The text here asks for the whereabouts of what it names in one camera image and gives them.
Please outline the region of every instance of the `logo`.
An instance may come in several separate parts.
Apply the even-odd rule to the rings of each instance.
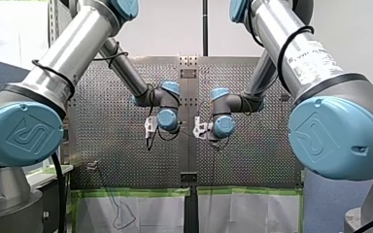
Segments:
[[[313,162],[323,159],[338,148],[320,118],[318,113],[313,113],[295,130],[297,142]]]
[[[22,150],[38,154],[53,131],[53,127],[29,115],[19,121],[6,142]]]
[[[127,9],[133,9],[136,6],[138,0],[126,0],[123,4],[125,4]]]

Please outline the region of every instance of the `robotic arm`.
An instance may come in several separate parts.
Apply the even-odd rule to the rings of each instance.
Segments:
[[[253,104],[262,102],[262,86],[271,83],[277,70],[282,85],[295,99],[288,136],[297,158],[329,179],[371,180],[373,85],[363,75],[344,71],[315,40],[314,29],[306,26],[312,10],[312,0],[231,1],[231,19],[244,23],[265,52],[244,94],[237,97],[226,88],[213,90],[210,139],[231,135],[235,123],[230,113],[249,110],[237,106],[262,109]],[[243,104],[243,99],[250,104]]]
[[[63,137],[65,104],[96,53],[127,85],[138,106],[159,106],[157,123],[177,132],[179,86],[149,88],[112,38],[138,15],[138,1],[84,0],[79,13],[21,83],[0,92],[0,166],[27,166],[48,158]]]

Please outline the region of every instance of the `blue joint cap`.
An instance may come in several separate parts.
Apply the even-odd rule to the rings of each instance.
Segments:
[[[165,81],[162,83],[161,87],[174,94],[180,95],[180,85],[176,82]]]
[[[224,139],[234,132],[235,120],[231,116],[220,116],[214,122],[214,135],[219,139]]]
[[[333,180],[373,179],[373,115],[338,97],[313,97],[290,115],[289,142],[313,172]]]
[[[178,116],[170,109],[162,109],[156,116],[158,126],[166,131],[173,131],[178,127]]]
[[[244,22],[247,0],[231,0],[229,3],[229,18],[236,23]]]
[[[62,120],[46,105],[19,102],[0,108],[0,166],[41,162],[57,150],[62,138]]]
[[[221,98],[223,97],[224,95],[227,95],[229,94],[229,88],[226,88],[226,87],[217,87],[217,88],[214,88],[213,90],[211,90],[211,93],[210,93],[210,98],[211,98],[211,101],[214,101],[218,98]]]
[[[132,20],[139,13],[138,0],[112,0],[111,4],[125,20]]]

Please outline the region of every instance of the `white wall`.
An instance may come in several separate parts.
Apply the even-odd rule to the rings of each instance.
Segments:
[[[316,0],[317,38],[346,70],[373,83],[373,1]]]
[[[30,69],[48,49],[46,2],[0,2],[0,61]]]
[[[209,0],[209,55],[260,56],[244,25],[229,20],[229,0]],[[140,14],[117,38],[132,56],[202,55],[202,0],[140,0]]]
[[[47,49],[47,12],[45,2],[0,1],[0,61],[32,67]],[[208,22],[209,55],[261,55],[244,25],[229,20],[229,0],[209,0]],[[202,55],[202,0],[140,0],[117,38],[130,56]]]

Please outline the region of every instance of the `perforated metal panel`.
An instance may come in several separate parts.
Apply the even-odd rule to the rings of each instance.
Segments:
[[[163,80],[176,81],[180,69],[185,68],[178,57],[132,62],[147,83],[155,85]],[[256,62],[257,58],[200,57],[198,77],[179,80],[182,97],[208,102],[210,90],[222,86],[238,94],[245,89]],[[107,65],[93,63],[71,102],[70,148],[73,158],[80,161],[72,186],[179,187],[181,172],[189,169],[198,172],[198,185],[298,187],[302,166],[291,152],[287,131],[292,100],[283,102],[283,94],[286,92],[276,82],[266,92],[261,113],[233,115],[237,130],[221,152],[205,141],[196,143],[196,153],[188,145],[187,133],[191,132],[187,131],[193,127],[189,124],[196,107],[183,102],[186,109],[180,114],[188,116],[180,118],[192,117],[183,126],[184,134],[172,142],[155,139],[153,150],[147,151],[144,121],[149,109],[134,107],[129,91]],[[209,104],[201,106],[201,118],[207,121]],[[97,171],[88,170],[87,165],[95,161]]]
[[[147,83],[178,79],[178,57],[132,62]],[[180,186],[177,142],[158,137],[147,151],[144,122],[149,108],[135,107],[131,94],[105,62],[92,62],[70,108],[71,151],[80,163],[73,188]],[[98,162],[98,169],[87,169]]]
[[[199,101],[208,102],[215,87],[241,93],[251,78],[257,58],[199,58]],[[234,114],[237,128],[223,151],[197,142],[199,185],[297,187],[302,167],[288,142],[288,116],[292,99],[277,81],[266,91],[265,108],[252,116]],[[201,118],[209,119],[208,104]]]

